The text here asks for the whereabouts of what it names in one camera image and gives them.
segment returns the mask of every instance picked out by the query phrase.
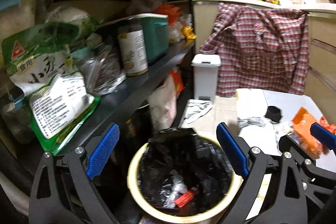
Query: red triangle logo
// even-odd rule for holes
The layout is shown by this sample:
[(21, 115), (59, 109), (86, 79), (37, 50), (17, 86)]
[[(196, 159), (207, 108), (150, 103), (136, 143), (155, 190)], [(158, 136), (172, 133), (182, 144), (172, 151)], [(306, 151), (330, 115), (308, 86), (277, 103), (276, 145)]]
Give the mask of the red triangle logo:
[(21, 46), (19, 40), (15, 40), (13, 52), (12, 52), (12, 59), (17, 58), (24, 53), (25, 53), (25, 49)]

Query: blue gripper pad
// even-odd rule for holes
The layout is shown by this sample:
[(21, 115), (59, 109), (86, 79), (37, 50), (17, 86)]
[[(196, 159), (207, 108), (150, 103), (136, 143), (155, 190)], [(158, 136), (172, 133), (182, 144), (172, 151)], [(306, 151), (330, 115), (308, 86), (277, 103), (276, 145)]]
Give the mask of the blue gripper pad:
[(310, 126), (310, 134), (317, 138), (321, 144), (328, 147), (329, 150), (336, 149), (336, 136), (317, 122)]
[(217, 140), (229, 159), (233, 170), (237, 175), (246, 178), (249, 174), (247, 169), (247, 158), (239, 148), (230, 132), (221, 123), (217, 126)]
[(119, 127), (114, 124), (89, 157), (89, 167), (86, 174), (90, 180), (92, 180), (95, 176), (100, 175), (119, 140), (119, 135)]

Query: tile floor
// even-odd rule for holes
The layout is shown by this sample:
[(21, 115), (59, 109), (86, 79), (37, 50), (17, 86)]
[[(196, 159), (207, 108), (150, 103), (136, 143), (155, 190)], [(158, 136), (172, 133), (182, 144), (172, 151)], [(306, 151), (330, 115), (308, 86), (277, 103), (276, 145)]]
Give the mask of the tile floor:
[(238, 133), (236, 97), (224, 98), (216, 96), (214, 106), (204, 116), (190, 124), (184, 123), (184, 128), (194, 128), (197, 132), (216, 135), (219, 123), (224, 122), (232, 133)]

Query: teal plastic basket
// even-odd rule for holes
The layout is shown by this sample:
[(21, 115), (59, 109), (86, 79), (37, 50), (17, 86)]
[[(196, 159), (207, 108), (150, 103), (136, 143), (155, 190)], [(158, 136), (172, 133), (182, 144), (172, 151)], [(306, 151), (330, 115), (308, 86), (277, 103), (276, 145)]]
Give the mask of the teal plastic basket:
[(143, 38), (145, 41), (147, 62), (154, 63), (162, 57), (169, 47), (169, 28), (168, 16), (159, 14), (139, 14), (130, 17), (121, 18), (104, 24), (96, 33), (106, 36), (112, 35), (115, 41), (118, 41), (118, 29), (128, 24), (131, 18), (141, 20), (143, 29)]

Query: plaid shirt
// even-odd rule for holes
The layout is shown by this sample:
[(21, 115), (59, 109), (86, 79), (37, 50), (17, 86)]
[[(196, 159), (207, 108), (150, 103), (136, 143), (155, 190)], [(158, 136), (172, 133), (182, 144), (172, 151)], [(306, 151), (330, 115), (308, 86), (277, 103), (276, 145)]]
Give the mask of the plaid shirt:
[(308, 41), (307, 16), (301, 10), (219, 3), (212, 34), (199, 51), (221, 57), (219, 96), (235, 96), (238, 88), (301, 95), (308, 74)]

